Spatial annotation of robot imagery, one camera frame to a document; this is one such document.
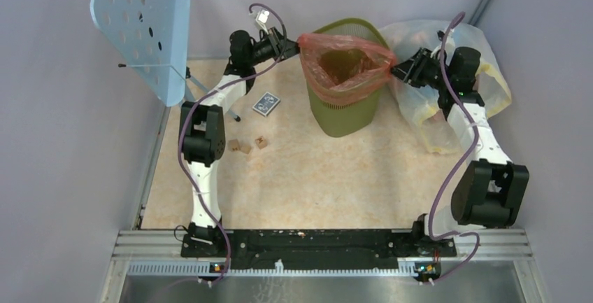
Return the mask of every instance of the white connector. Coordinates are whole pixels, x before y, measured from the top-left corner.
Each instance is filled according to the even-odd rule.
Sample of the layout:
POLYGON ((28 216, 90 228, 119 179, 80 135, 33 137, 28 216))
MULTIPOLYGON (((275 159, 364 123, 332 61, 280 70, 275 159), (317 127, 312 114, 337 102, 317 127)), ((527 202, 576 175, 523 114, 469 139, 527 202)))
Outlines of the white connector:
POLYGON ((257 12, 253 12, 250 14, 251 17, 253 17, 255 19, 255 26, 258 29, 264 30, 264 31, 268 31, 268 28, 266 27, 266 23, 268 22, 268 18, 270 16, 270 12, 265 10, 265 9, 261 9, 260 11, 257 12))

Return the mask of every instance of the purple cable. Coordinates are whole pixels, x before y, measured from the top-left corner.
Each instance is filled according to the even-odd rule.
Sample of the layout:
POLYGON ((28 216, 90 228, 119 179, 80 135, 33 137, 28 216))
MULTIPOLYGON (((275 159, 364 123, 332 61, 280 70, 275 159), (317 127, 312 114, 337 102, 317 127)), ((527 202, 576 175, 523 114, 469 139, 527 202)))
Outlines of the purple cable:
POLYGON ((459 100, 459 97, 457 96, 457 93, 453 90, 453 87, 451 87, 449 77, 447 76, 447 71, 445 70, 445 44, 447 42, 447 37, 449 37, 449 33, 451 32, 451 30, 454 29, 464 19, 464 17, 465 17, 465 12, 463 12, 463 11, 460 12, 459 14, 457 14, 457 16, 455 16, 455 18, 451 21, 451 23, 447 27, 447 30, 445 31, 445 35, 443 36, 443 39, 441 41, 441 49, 439 50, 438 58, 439 58, 439 62, 441 64, 441 74, 443 75, 443 81, 445 82, 445 85, 447 86, 447 90, 451 94, 451 97, 453 98, 453 100, 455 100, 455 103, 461 108, 464 115, 468 118, 470 124, 473 125, 472 126, 473 141, 471 142, 471 145, 469 146, 469 148, 467 148, 466 152, 461 156, 459 161, 457 161, 457 163, 455 164, 453 169, 451 169, 451 172, 449 172, 449 174, 443 181, 443 184, 441 184, 441 188, 439 188, 438 192, 436 193, 436 197, 434 198, 434 202, 432 203, 432 207, 430 208, 430 212, 429 212, 429 216, 428 216, 428 233, 429 233, 430 238, 433 240, 441 240, 441 239, 455 236, 455 235, 459 235, 460 237, 467 237, 467 236, 473 235, 476 237, 476 246, 473 248, 473 250, 471 251, 471 253, 468 255, 468 257, 465 260, 463 260, 457 266, 453 267, 450 271, 448 271, 446 274, 442 275, 439 279, 437 279, 434 282, 442 281, 442 280, 446 279, 447 277, 449 277, 451 275, 451 273, 453 273, 454 271, 456 271, 457 269, 459 269, 460 267, 465 265, 467 262, 469 262, 469 260, 471 260, 471 258, 473 258, 473 256, 478 251, 478 247, 480 245, 480 235, 475 232, 465 232, 465 233, 460 234, 458 231, 451 231, 451 232, 447 232, 445 234, 441 234, 437 237, 435 237, 434 233, 433 233, 434 215, 436 213, 436 207, 438 206, 438 203, 440 202, 441 197, 443 196, 443 193, 445 192, 445 189, 447 188, 447 186, 453 179, 453 176, 457 173, 457 170, 459 170, 459 168, 465 162, 467 157, 471 154, 471 152, 478 145, 478 139, 479 139, 478 138, 478 127, 476 126, 474 119, 471 117, 471 114, 467 111, 467 109, 464 107, 463 103, 459 100))
MULTIPOLYGON (((280 18, 280 16, 271 8, 269 8, 268 6, 266 6, 265 4, 262 3, 253 3, 249 6, 249 12, 252 12, 253 7, 255 6, 259 6, 262 7, 264 9, 266 9, 267 11, 269 11, 270 13, 272 13, 272 15, 274 15, 276 17, 276 19, 278 20, 278 22, 280 23, 280 26, 282 27, 282 33, 283 35, 286 37, 286 26, 284 25, 284 22, 282 21, 282 18, 280 18)), ((284 54, 284 52, 286 51, 286 43, 284 43, 282 51, 280 52, 280 57, 276 58, 276 60, 274 61, 274 63, 270 64, 270 66, 266 67, 263 71, 253 74, 251 76, 245 77, 245 78, 239 78, 233 81, 230 81, 222 86, 220 86, 218 88, 218 90, 223 90, 229 86, 235 85, 237 83, 240 83, 242 81, 247 81, 247 80, 251 80, 253 78, 256 78, 270 70, 272 70, 272 68, 274 66, 276 66, 279 61, 281 56, 284 54)), ((222 280, 222 278, 224 277, 224 275, 227 273, 227 270, 229 268, 229 264, 231 261, 231 242, 229 240, 229 236, 228 234, 224 231, 224 227, 222 226, 222 224, 220 223, 220 221, 218 221, 218 219, 212 214, 212 212, 210 212, 210 210, 208 209, 208 207, 206 206, 206 203, 203 200, 203 197, 200 193, 200 189, 196 183, 196 181, 194 181, 194 179, 192 178, 192 175, 190 173, 190 171, 185 167, 185 164, 183 164, 183 157, 182 157, 182 146, 183 146, 183 140, 185 139, 185 132, 187 131, 187 128, 190 125, 190 120, 192 119, 192 116, 194 115, 194 112, 196 111, 196 109, 198 108, 199 104, 201 104, 204 100, 206 100, 209 97, 212 97, 214 94, 218 93, 218 91, 210 91, 208 93, 206 93, 206 95, 204 95, 202 98, 198 99, 194 105, 192 106, 192 108, 190 109, 189 113, 187 114, 187 117, 185 118, 185 121, 183 123, 183 127, 181 127, 181 135, 179 136, 179 142, 178 142, 178 148, 177 148, 177 161, 179 162, 179 165, 181 167, 181 169, 183 170, 183 173, 190 179, 190 182, 192 183, 192 186, 194 187, 194 189, 196 190, 197 194, 198 194, 198 199, 200 201, 200 205, 202 206, 202 208, 204 209, 204 211, 206 212, 206 214, 208 214, 208 217, 210 217, 210 219, 212 219, 215 223, 216 223, 216 227, 221 231, 222 236, 224 237, 224 244, 227 247, 227 256, 224 260, 224 269, 222 270, 222 272, 220 273, 220 275, 214 280, 212 281, 212 285, 215 285, 216 283, 218 283, 220 280, 222 280)), ((171 289, 172 287, 180 284, 180 283, 184 283, 184 282, 188 282, 188 281, 195 281, 196 279, 194 277, 188 277, 188 278, 183 278, 183 279, 179 279, 177 281, 174 281, 173 283, 168 284, 165 288, 162 288, 159 292, 157 292, 154 296, 152 296, 152 298, 150 298, 147 303, 152 302, 153 300, 155 300, 157 297, 159 297, 160 295, 162 295, 163 293, 165 293, 167 290, 171 289)))

